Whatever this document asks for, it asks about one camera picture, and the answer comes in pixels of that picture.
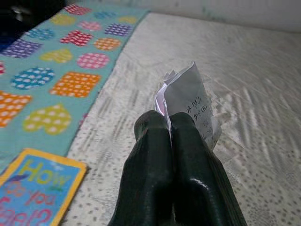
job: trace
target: bed sheet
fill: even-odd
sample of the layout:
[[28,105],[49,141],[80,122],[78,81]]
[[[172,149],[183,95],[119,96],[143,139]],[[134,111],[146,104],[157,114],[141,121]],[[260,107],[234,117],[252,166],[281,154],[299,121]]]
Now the bed sheet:
[[63,225],[107,225],[133,125],[163,76],[194,60],[222,124],[222,161],[249,226],[301,226],[301,34],[150,13],[119,56],[68,157],[91,167]]

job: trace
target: white wall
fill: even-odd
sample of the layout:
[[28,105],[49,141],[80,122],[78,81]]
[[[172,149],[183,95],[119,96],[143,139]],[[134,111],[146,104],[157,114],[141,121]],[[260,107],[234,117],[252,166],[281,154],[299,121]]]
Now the white wall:
[[301,0],[102,0],[153,11],[301,32]]

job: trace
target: book cover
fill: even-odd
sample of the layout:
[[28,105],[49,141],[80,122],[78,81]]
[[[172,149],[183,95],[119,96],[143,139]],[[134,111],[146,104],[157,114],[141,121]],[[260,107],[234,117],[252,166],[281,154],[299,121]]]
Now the book cover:
[[0,175],[0,226],[56,226],[87,166],[26,148]]

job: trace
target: paper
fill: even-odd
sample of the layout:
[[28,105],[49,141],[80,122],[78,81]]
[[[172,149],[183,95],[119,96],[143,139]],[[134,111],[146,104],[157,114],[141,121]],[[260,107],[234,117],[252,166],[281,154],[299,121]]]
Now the paper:
[[25,149],[0,175],[0,226],[56,226],[86,165],[54,154]]
[[169,116],[178,112],[188,113],[208,147],[214,149],[222,130],[213,117],[211,101],[195,62],[178,73],[172,71],[166,74],[164,84],[156,94],[155,105],[156,110],[164,115],[169,128]]

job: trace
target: yellow book border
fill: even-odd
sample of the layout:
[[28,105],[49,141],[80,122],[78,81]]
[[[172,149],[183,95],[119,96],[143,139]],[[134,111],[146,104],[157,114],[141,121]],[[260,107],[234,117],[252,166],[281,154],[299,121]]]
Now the yellow book border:
[[57,156],[55,154],[42,152],[42,151],[39,151],[36,149],[25,148],[19,154],[19,156],[8,166],[8,168],[5,170],[5,172],[0,176],[0,186],[2,186],[2,184],[9,178],[9,176],[15,172],[15,170],[18,168],[18,166],[21,164],[21,162],[24,160],[24,158],[28,155],[45,158],[50,161],[53,160],[57,163],[61,163],[63,165],[67,165],[67,166],[78,167],[80,169],[79,173],[77,174],[76,178],[74,179],[73,184],[71,185],[71,187],[65,197],[65,200],[63,201],[59,211],[54,216],[54,218],[50,224],[51,226],[57,226],[60,223],[64,213],[66,212],[73,196],[75,195],[76,190],[79,187],[79,185],[86,173],[87,166],[86,166],[86,164],[76,161],[76,160],[68,159],[68,158],[65,158],[62,156]]

